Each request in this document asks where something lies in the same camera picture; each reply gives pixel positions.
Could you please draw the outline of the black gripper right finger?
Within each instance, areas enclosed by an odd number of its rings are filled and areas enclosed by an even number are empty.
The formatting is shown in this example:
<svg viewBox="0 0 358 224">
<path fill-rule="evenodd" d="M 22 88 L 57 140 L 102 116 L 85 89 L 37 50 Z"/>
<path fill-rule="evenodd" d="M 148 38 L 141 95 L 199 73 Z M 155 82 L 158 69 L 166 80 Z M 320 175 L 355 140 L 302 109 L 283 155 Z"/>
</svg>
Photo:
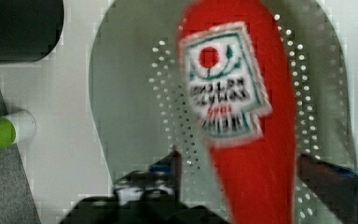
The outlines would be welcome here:
<svg viewBox="0 0 358 224">
<path fill-rule="evenodd" d="M 297 176 L 343 223 L 358 224 L 358 172 L 302 153 Z"/>
</svg>

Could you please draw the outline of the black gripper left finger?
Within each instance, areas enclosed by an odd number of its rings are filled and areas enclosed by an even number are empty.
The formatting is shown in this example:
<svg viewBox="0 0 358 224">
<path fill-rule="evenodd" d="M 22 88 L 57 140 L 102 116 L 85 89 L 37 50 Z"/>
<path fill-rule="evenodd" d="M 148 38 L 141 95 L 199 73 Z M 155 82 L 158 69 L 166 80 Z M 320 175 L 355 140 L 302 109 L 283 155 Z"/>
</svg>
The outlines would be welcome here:
<svg viewBox="0 0 358 224">
<path fill-rule="evenodd" d="M 110 196 L 79 201 L 59 224 L 229 224 L 203 205 L 180 201 L 182 156 L 173 149 L 114 183 Z"/>
</svg>

